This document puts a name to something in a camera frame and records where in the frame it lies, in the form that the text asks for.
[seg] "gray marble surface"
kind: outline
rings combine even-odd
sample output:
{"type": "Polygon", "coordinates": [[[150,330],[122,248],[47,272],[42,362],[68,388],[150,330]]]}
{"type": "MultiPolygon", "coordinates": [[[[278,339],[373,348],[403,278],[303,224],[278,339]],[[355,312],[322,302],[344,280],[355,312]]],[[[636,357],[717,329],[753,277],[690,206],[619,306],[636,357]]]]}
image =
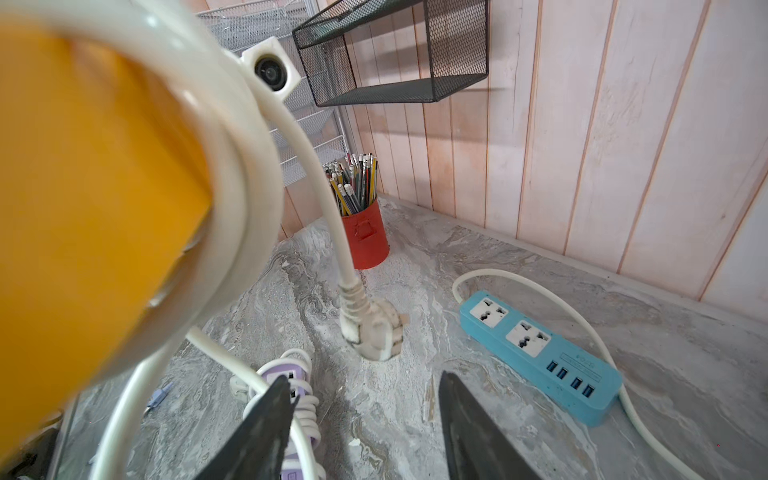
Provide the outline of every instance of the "gray marble surface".
{"type": "MultiPolygon", "coordinates": [[[[421,209],[383,201],[382,213],[391,253],[361,276],[369,293],[410,314],[401,356],[363,361],[343,341],[324,220],[282,242],[253,288],[205,328],[255,366],[293,347],[312,355],[323,434],[316,457],[329,478],[448,478],[436,401],[444,370],[458,373],[542,478],[681,478],[618,404],[587,429],[464,333],[451,285],[485,267],[525,275],[589,319],[648,428],[705,478],[768,478],[768,326],[694,313],[421,209]]],[[[465,296],[478,288],[598,354],[544,298],[502,279],[474,280],[465,296]]],[[[128,478],[193,478],[240,421],[229,378],[185,342],[164,377],[175,387],[144,419],[128,478]]],[[[61,480],[87,478],[125,379],[82,394],[61,480]]]]}

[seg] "black mesh shelf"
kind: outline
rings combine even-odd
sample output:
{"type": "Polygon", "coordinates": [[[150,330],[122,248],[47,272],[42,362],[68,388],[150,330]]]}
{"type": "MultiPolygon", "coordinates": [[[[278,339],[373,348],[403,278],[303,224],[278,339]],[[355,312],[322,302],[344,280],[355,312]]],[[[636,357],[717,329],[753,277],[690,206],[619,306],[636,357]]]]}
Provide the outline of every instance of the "black mesh shelf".
{"type": "Polygon", "coordinates": [[[429,103],[488,77],[488,0],[339,0],[293,30],[318,107],[429,103]],[[344,34],[424,4],[429,77],[363,87],[344,34]]]}

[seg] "pencil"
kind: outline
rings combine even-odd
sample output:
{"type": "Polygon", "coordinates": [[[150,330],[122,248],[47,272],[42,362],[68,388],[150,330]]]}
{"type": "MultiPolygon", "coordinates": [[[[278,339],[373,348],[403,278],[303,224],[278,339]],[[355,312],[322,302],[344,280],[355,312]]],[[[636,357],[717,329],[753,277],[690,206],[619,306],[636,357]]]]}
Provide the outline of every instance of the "pencil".
{"type": "Polygon", "coordinates": [[[341,206],[344,209],[342,214],[344,214],[344,212],[346,212],[346,215],[351,215],[351,210],[349,209],[349,207],[347,207],[346,201],[344,200],[344,197],[342,196],[341,192],[339,192],[339,187],[337,187],[336,183],[333,182],[333,181],[331,181],[331,187],[336,192],[336,196],[339,198],[339,201],[341,202],[341,206]]]}

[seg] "electrical plug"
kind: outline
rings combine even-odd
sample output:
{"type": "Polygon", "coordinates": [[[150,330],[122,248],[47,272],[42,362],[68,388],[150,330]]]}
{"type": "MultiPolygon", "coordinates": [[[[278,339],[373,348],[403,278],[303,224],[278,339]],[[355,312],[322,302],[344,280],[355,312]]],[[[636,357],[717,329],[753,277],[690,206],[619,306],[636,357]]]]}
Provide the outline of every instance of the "electrical plug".
{"type": "Polygon", "coordinates": [[[402,351],[402,328],[408,316],[397,312],[392,303],[382,298],[369,300],[358,282],[341,289],[339,322],[341,333],[364,358],[384,361],[402,351]]]}

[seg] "blue power strip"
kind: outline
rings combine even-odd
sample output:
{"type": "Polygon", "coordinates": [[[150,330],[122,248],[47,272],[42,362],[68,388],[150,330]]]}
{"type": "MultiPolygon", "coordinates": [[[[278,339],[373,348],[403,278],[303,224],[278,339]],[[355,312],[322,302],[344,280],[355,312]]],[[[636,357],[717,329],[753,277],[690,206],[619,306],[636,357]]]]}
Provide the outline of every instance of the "blue power strip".
{"type": "Polygon", "coordinates": [[[585,425],[600,425],[621,387],[606,362],[486,292],[459,309],[462,328],[585,425]]]}

